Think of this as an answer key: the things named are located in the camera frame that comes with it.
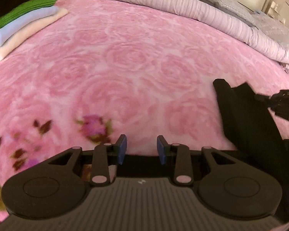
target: white comforter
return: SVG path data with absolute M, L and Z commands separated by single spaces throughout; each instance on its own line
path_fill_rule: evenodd
M 289 55 L 289 29 L 265 14 L 255 14 L 253 18 L 258 29 L 272 40 L 278 42 L 286 50 L 285 53 Z
M 119 1 L 144 5 L 172 14 L 193 18 L 248 44 L 250 47 L 272 60 L 289 63 L 289 45 L 284 46 L 282 43 L 278 43 L 265 35 L 261 30 L 251 28 L 239 19 L 199 0 Z

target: bed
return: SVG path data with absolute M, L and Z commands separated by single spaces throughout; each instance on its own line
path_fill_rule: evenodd
M 289 89 L 277 61 L 197 20 L 117 0 L 56 5 L 69 14 L 0 62 L 0 186 L 65 149 L 120 134 L 128 154 L 157 155 L 158 135 L 233 150 L 213 80 L 268 95 Z M 289 123 L 274 119 L 289 138 Z M 2 210 L 0 202 L 0 222 Z

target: circular pad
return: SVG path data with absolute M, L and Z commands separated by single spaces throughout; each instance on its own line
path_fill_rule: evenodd
M 198 195 L 217 214 L 257 219 L 273 214 L 282 189 L 272 176 L 249 165 L 219 165 L 199 183 Z
M 60 184 L 53 178 L 39 177 L 28 180 L 24 185 L 24 191 L 32 197 L 44 198 L 55 194 Z
M 224 184 L 225 190 L 237 197 L 252 197 L 260 190 L 258 182 L 247 177 L 235 177 L 227 180 Z
M 41 163 L 8 179 L 2 200 L 14 215 L 45 219 L 73 209 L 85 191 L 84 182 L 65 166 Z

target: logo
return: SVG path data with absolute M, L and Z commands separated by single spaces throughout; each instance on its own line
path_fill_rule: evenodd
M 139 180 L 139 181 L 138 181 L 138 183 L 141 184 L 141 185 L 142 185 L 142 184 L 145 184 L 146 182 L 147 182 L 147 181 L 145 181 L 145 180 Z

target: cream folded cloth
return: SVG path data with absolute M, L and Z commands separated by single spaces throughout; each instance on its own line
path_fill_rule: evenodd
M 0 47 L 0 61 L 2 61 L 10 52 L 22 44 L 27 38 L 47 27 L 49 24 L 57 21 L 66 14 L 68 14 L 67 9 L 59 8 L 56 14 L 35 20 L 21 28 Z

